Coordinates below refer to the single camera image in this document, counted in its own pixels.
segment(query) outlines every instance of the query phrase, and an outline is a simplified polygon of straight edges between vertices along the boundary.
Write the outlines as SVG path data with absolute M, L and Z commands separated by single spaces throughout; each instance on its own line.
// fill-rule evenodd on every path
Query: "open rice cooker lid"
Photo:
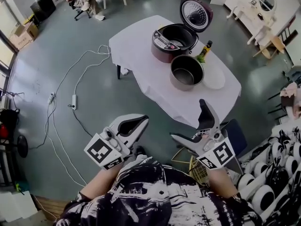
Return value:
M 181 0 L 180 15 L 189 28 L 195 32 L 203 32 L 210 25 L 213 12 L 200 0 Z

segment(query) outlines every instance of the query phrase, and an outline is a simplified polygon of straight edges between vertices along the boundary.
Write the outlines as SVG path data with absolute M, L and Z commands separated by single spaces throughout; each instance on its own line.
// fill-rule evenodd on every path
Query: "green floor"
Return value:
M 36 147 L 44 138 L 47 100 L 55 91 L 68 68 L 88 49 L 97 50 L 101 44 L 108 45 L 116 33 L 143 18 L 160 15 L 175 23 L 181 22 L 180 0 L 108 0 L 107 19 L 99 22 L 83 14 L 75 21 L 75 11 L 68 4 L 61 4 L 42 25 L 37 40 L 18 55 L 12 72 L 9 89 L 25 92 L 23 99 L 17 98 L 21 109 L 19 131 L 26 135 L 29 147 Z M 267 64 L 263 56 L 252 58 L 257 51 L 254 45 L 246 44 L 248 35 L 234 19 L 226 19 L 229 13 L 224 7 L 212 5 L 214 19 L 200 40 L 213 41 L 212 51 L 229 67 L 242 86 L 241 96 L 226 118 L 236 118 L 247 138 L 249 149 L 268 137 L 275 124 L 273 116 L 267 115 L 276 102 L 266 99 L 278 92 L 285 84 L 282 70 L 287 70 L 286 55 L 276 56 Z M 89 136 L 83 131 L 67 107 L 71 103 L 74 86 L 86 66 L 99 63 L 103 56 L 86 55 L 68 74 L 57 95 L 55 125 L 70 159 L 86 181 L 99 168 L 88 158 L 83 149 Z M 101 66 L 90 69 L 78 86 L 77 116 L 92 134 L 100 133 L 117 116 L 127 113 L 142 113 L 150 123 L 139 143 L 149 155 L 160 162 L 169 162 L 178 150 L 169 132 L 187 136 L 194 129 L 171 119 L 155 102 L 139 89 L 132 73 L 122 80 L 116 79 L 116 67 L 111 59 Z M 50 121 L 49 135 L 57 153 L 66 164 L 70 174 L 83 183 L 63 152 Z M 30 150 L 20 164 L 35 195 L 51 199 L 72 199 L 81 187 L 67 175 L 63 165 L 55 156 L 49 139 L 39 149 Z

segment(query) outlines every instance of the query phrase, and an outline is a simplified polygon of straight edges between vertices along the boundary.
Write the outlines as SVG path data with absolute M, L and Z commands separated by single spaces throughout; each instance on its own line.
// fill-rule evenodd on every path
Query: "metal pot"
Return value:
M 179 55 L 174 58 L 170 66 L 170 81 L 177 89 L 187 91 L 202 82 L 204 68 L 194 57 Z
M 181 0 L 180 15 L 183 24 L 167 25 L 152 35 L 151 52 L 164 63 L 189 54 L 198 42 L 197 32 L 203 32 L 213 18 L 212 10 L 200 0 Z

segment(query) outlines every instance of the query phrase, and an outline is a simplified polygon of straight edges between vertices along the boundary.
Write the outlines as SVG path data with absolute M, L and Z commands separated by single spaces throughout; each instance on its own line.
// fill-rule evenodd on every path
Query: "rice cooker inner lid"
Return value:
M 208 26 L 208 13 L 197 1 L 185 1 L 181 6 L 181 14 L 182 21 L 196 32 Z

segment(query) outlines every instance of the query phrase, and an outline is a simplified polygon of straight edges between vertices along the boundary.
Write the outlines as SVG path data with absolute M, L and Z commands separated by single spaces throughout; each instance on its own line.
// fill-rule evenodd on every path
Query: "black speaker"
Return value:
M 55 5 L 52 0 L 35 0 L 30 6 L 34 15 L 39 22 L 47 19 L 55 10 Z

